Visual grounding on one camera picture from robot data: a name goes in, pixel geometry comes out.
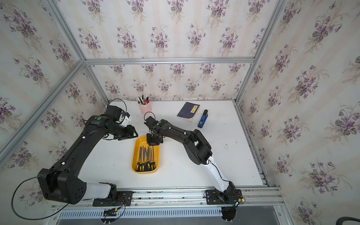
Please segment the yellow plastic storage tray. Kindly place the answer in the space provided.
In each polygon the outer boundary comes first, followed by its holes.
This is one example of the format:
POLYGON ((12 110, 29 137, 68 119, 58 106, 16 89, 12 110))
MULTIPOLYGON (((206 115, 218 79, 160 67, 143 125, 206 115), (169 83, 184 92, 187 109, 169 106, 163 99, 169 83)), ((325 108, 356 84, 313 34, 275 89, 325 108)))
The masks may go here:
POLYGON ((146 136, 136 139, 131 168, 139 174, 154 173, 158 170, 160 161, 160 146, 149 146, 146 136))

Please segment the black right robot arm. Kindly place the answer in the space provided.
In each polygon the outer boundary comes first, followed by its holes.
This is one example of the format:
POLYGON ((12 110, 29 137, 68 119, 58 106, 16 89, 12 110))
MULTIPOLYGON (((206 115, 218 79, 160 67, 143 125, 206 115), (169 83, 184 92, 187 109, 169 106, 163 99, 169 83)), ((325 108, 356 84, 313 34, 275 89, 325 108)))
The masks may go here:
POLYGON ((200 130, 184 130, 166 120, 157 121, 151 116, 144 120, 144 124, 149 129, 146 135, 149 146, 162 144, 165 137, 171 138, 183 145, 193 163, 205 168, 214 182, 216 200, 223 204, 233 204, 233 198, 237 200, 237 204, 245 202, 241 191, 236 189, 234 183, 227 180, 217 167, 212 147, 200 130))

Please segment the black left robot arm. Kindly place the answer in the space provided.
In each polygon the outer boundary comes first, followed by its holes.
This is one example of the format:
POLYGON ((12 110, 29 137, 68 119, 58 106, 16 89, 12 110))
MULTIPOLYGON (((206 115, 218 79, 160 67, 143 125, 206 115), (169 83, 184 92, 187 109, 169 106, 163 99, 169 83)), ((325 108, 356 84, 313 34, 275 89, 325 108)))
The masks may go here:
POLYGON ((64 156, 51 168, 43 168, 38 173, 37 180, 46 200, 77 204, 87 199, 114 199, 111 184, 90 184, 78 178, 87 157, 105 135, 113 135, 118 140, 138 137, 134 126, 123 127, 111 116, 90 117, 64 156))

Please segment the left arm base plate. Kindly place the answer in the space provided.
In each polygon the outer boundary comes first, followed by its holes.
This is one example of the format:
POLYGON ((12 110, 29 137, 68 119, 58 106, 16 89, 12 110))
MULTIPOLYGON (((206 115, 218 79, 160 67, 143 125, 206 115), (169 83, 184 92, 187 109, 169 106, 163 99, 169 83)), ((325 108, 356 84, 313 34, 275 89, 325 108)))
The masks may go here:
POLYGON ((108 197, 105 199, 96 198, 93 201, 92 206, 93 207, 104 207, 104 206, 121 206, 122 204, 125 204, 125 206, 130 206, 132 197, 133 197, 133 191, 118 191, 115 184, 111 183, 103 183, 110 185, 110 193, 108 197))

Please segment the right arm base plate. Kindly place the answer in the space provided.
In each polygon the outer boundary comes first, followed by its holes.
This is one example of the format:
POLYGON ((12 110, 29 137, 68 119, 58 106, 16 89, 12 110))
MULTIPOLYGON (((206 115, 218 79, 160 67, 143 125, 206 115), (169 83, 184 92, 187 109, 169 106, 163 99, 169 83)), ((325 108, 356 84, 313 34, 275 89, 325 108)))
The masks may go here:
POLYGON ((235 205, 245 202, 242 192, 239 189, 236 189, 229 197, 226 197, 224 193, 216 189, 205 190, 203 196, 206 198, 207 205, 235 205))

